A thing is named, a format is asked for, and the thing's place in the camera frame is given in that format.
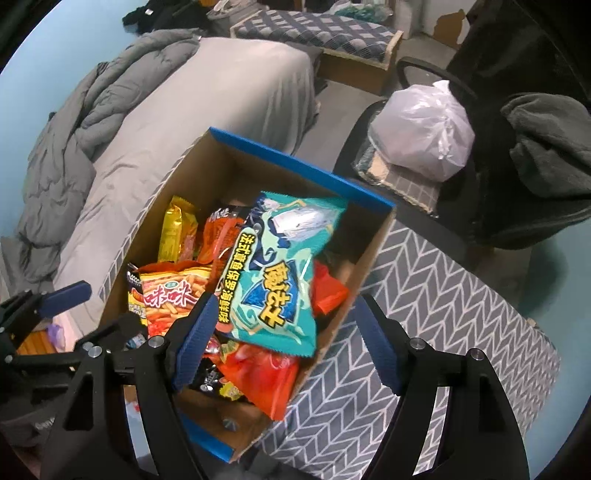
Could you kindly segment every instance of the mattress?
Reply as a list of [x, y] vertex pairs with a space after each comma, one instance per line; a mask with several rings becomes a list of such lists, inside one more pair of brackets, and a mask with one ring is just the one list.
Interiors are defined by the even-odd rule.
[[125, 118], [95, 162], [95, 181], [54, 279], [56, 289], [90, 283], [92, 298], [69, 311], [80, 331], [97, 327], [99, 288], [147, 200], [188, 146], [218, 127], [291, 154], [315, 113], [306, 53], [270, 41], [204, 38]]

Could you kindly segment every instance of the light blue wall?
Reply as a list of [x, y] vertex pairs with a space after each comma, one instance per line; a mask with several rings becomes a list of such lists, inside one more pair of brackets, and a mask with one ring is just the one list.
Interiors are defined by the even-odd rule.
[[11, 235], [18, 222], [27, 157], [48, 114], [94, 65], [133, 42], [121, 18], [142, 4], [62, 0], [0, 73], [0, 235]]
[[525, 437], [535, 478], [567, 439], [591, 395], [591, 222], [534, 247], [520, 311], [538, 322], [561, 356], [558, 380]]

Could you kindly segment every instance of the screw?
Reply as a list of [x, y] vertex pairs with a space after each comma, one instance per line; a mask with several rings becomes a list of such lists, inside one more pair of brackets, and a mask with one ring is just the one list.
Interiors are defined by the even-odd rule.
[[415, 350], [423, 350], [427, 346], [425, 340], [419, 337], [411, 338], [408, 344]]
[[164, 337], [157, 335], [148, 340], [148, 345], [152, 348], [158, 348], [164, 343]]
[[470, 356], [474, 359], [474, 360], [484, 360], [484, 352], [478, 348], [471, 348], [470, 349]]
[[238, 430], [238, 423], [232, 419], [223, 419], [222, 425], [226, 430], [230, 430], [230, 432], [236, 432]]
[[94, 347], [92, 347], [90, 350], [88, 350], [88, 356], [91, 358], [96, 358], [98, 356], [100, 356], [103, 353], [103, 349], [96, 345]]

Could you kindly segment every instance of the snack bag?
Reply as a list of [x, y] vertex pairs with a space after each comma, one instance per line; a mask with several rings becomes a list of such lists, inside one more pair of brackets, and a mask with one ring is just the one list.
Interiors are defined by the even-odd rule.
[[244, 393], [224, 377], [217, 366], [208, 358], [201, 360], [197, 373], [195, 374], [195, 379], [189, 385], [189, 388], [200, 391], [210, 397], [223, 398], [231, 401], [246, 400]]
[[349, 289], [330, 276], [329, 268], [314, 260], [312, 280], [312, 311], [315, 317], [328, 315], [347, 299]]
[[127, 306], [128, 310], [137, 313], [142, 322], [142, 325], [147, 325], [146, 321], [146, 307], [144, 305], [144, 291], [142, 289], [142, 282], [138, 277], [138, 267], [133, 263], [127, 264]]
[[314, 355], [312, 260], [329, 241], [346, 206], [340, 198], [298, 199], [263, 192], [217, 285], [217, 329], [289, 355]]
[[208, 291], [215, 289], [249, 210], [249, 207], [226, 205], [213, 212], [205, 222], [203, 245], [197, 261], [212, 265]]
[[164, 214], [158, 262], [182, 262], [193, 259], [197, 220], [195, 207], [174, 196]]
[[230, 340], [211, 359], [224, 377], [271, 420], [283, 420], [298, 373], [296, 356]]
[[192, 260], [146, 265], [138, 270], [144, 289], [148, 338], [166, 335], [173, 322], [186, 317], [205, 291], [210, 268]]

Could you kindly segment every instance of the chair armrest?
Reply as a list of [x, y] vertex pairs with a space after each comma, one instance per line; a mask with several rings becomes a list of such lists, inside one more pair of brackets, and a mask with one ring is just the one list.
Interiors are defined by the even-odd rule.
[[459, 88], [460, 93], [462, 94], [462, 99], [467, 102], [475, 102], [478, 100], [476, 93], [472, 90], [468, 85], [466, 85], [463, 81], [461, 81], [458, 77], [456, 77], [453, 73], [449, 73], [447, 70], [434, 65], [433, 63], [429, 63], [424, 60], [416, 59], [414, 57], [402, 57], [396, 63], [396, 73], [398, 75], [398, 81], [402, 88], [410, 87], [410, 82], [406, 77], [405, 69], [408, 67], [415, 67], [421, 70], [425, 70], [429, 73], [434, 73], [438, 77], [441, 77], [444, 80], [449, 80], [449, 82]]

